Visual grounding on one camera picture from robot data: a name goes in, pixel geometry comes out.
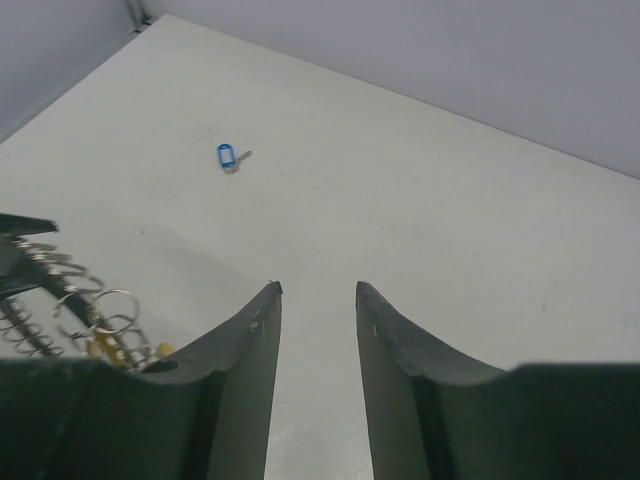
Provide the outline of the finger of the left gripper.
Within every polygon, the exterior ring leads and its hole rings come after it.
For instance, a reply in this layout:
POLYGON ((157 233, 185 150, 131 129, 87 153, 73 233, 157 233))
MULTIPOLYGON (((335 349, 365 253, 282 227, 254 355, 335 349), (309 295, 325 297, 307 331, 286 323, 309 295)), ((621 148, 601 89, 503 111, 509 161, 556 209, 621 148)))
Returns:
POLYGON ((57 232, 56 222, 34 217, 0 214, 0 232, 2 235, 36 235, 57 232))
POLYGON ((34 253, 15 244, 1 245, 1 299, 43 287, 43 271, 34 253))

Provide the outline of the large metal keyring with rings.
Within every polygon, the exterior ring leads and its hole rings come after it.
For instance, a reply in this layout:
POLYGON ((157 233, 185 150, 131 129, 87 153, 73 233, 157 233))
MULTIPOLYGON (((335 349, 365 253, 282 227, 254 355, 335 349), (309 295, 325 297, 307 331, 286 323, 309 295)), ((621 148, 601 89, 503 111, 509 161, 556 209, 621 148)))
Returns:
POLYGON ((65 349, 56 343, 57 337, 86 356, 86 342, 97 333, 113 336, 139 333, 148 339, 139 322, 140 302, 130 291, 107 288, 101 278, 54 245, 16 235, 2 235, 2 244, 15 244, 33 251, 43 271, 43 287, 35 290, 54 299, 51 312, 54 334, 47 333, 45 327, 34 320, 33 312, 22 298, 26 292, 1 299, 1 339, 17 354, 27 358, 60 357, 65 349))

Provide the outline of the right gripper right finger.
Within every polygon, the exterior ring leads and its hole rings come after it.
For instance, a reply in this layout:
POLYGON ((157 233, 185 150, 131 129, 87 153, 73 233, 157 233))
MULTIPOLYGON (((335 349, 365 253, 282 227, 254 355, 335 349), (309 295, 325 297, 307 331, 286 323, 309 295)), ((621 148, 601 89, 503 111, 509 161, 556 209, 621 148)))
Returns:
POLYGON ((378 479, 635 479, 639 367, 525 363, 451 347, 356 288, 373 473, 378 479))

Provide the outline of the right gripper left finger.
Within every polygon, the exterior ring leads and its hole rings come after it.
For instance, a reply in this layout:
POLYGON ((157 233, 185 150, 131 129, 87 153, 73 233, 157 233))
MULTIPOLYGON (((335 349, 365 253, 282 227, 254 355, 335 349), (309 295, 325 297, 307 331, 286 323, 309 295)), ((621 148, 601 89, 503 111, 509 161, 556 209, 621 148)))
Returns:
POLYGON ((281 315, 273 281, 141 372, 98 360, 3 360, 2 477, 262 478, 281 315))

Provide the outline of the yellow key tag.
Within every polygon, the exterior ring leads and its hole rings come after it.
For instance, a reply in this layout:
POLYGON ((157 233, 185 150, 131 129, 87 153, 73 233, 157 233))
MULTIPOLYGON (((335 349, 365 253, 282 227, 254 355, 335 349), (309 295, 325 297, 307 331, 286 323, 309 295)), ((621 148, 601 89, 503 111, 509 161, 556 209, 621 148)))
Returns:
POLYGON ((97 333, 86 342, 86 353, 90 358, 129 371, 142 371, 175 352, 167 343, 153 346, 144 334, 139 333, 124 336, 97 333))

